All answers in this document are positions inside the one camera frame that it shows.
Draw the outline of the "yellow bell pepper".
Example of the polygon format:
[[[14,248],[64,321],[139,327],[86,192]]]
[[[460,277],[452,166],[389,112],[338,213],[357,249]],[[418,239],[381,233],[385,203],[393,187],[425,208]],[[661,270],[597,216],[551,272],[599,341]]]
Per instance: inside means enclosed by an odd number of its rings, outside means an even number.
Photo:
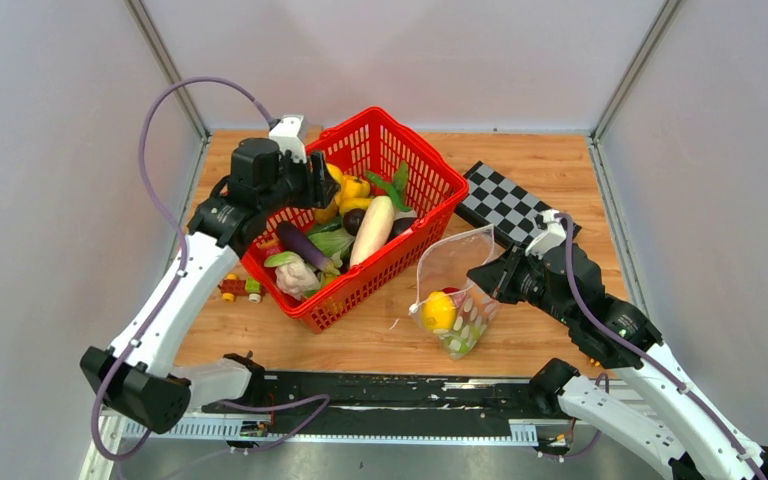
[[[338,192],[337,202],[354,198],[368,198],[371,193],[370,183],[360,177],[344,175]]]

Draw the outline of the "clear polka dot zip bag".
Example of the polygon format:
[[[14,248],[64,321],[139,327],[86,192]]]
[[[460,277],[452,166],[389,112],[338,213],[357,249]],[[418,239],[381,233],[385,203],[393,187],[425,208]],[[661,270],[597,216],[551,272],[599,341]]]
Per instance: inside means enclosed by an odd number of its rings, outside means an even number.
[[[500,312],[499,302],[467,276],[497,256],[494,230],[487,225],[446,237],[419,259],[409,315],[453,360],[476,347]]]

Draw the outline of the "white radish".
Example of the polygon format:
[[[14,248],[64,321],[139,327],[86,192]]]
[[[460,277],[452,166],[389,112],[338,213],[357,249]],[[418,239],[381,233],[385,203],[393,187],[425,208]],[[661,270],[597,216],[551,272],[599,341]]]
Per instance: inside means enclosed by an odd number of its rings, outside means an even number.
[[[350,267],[360,265],[385,245],[394,220],[393,201],[387,196],[374,198],[355,238],[349,259]]]

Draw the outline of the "red plastic shopping basket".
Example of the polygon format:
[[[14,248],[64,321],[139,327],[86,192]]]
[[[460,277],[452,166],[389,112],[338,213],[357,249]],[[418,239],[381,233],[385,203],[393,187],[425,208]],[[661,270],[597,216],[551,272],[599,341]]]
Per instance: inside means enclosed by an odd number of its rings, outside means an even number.
[[[288,207],[269,218],[265,233],[248,249],[241,264],[287,317],[321,333],[416,263],[431,244],[440,240],[469,187],[466,179],[432,145],[377,106],[324,130],[306,149],[324,152],[327,162],[352,175],[372,172],[389,179],[401,165],[407,165],[405,196],[418,214],[407,233],[304,301],[277,287],[273,270],[264,264],[264,247],[274,240],[274,228],[280,222],[308,230],[313,225],[313,213]]]

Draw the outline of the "black white chessboard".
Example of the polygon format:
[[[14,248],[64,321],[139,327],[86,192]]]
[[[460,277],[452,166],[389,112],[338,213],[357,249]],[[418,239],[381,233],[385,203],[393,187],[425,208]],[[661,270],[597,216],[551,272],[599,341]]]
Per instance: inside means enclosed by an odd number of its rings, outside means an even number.
[[[525,248],[542,233],[538,220],[550,206],[536,195],[481,161],[464,178],[468,195],[455,213],[466,223],[474,228],[491,224],[495,242],[503,249],[512,244]]]

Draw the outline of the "yellow lemon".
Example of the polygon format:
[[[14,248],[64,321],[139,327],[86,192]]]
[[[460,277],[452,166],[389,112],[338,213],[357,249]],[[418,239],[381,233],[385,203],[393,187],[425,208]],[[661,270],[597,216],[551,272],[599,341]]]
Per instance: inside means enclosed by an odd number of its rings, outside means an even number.
[[[422,325],[429,331],[447,331],[454,326],[457,306],[452,297],[444,291],[431,292],[420,310]]]

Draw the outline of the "green pear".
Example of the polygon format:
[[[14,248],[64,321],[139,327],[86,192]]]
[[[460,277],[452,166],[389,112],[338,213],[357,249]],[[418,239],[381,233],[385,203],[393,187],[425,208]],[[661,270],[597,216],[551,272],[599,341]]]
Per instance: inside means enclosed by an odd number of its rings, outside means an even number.
[[[451,335],[444,335],[441,338],[441,347],[453,358],[459,358],[469,353],[481,338],[481,331],[468,329],[465,334],[466,336],[462,336],[455,332]]]

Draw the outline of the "green chili pepper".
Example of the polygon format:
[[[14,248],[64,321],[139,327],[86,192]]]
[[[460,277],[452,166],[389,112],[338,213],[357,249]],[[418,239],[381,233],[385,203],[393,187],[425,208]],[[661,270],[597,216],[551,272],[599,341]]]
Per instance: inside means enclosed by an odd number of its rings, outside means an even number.
[[[367,171],[364,174],[367,181],[370,182],[377,190],[382,191],[393,203],[394,208],[400,212],[409,212],[412,210],[408,206],[403,198],[402,191],[397,189],[392,183],[385,180],[381,175]]]

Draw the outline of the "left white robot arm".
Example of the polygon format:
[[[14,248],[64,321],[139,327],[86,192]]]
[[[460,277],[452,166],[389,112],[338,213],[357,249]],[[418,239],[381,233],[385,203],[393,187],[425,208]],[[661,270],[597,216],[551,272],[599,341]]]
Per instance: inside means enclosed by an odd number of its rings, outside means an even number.
[[[320,208],[337,192],[321,150],[296,152],[275,139],[247,138],[231,167],[201,202],[180,250],[146,304],[105,349],[90,347],[80,367],[96,399],[154,433],[171,430],[190,410],[222,400],[258,411],[266,386],[259,365],[237,354],[177,367],[177,352],[220,281],[288,207]]]

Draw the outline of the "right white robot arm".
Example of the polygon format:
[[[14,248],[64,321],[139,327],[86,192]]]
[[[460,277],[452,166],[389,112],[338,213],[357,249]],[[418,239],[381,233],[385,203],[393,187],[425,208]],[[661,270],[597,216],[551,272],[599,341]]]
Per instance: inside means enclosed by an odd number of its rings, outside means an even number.
[[[582,353],[623,380],[656,416],[598,389],[560,359],[532,379],[537,413],[585,420],[665,479],[768,479],[768,446],[710,404],[648,317],[606,292],[600,267],[577,244],[512,247],[467,276],[501,303],[525,302],[558,320]]]

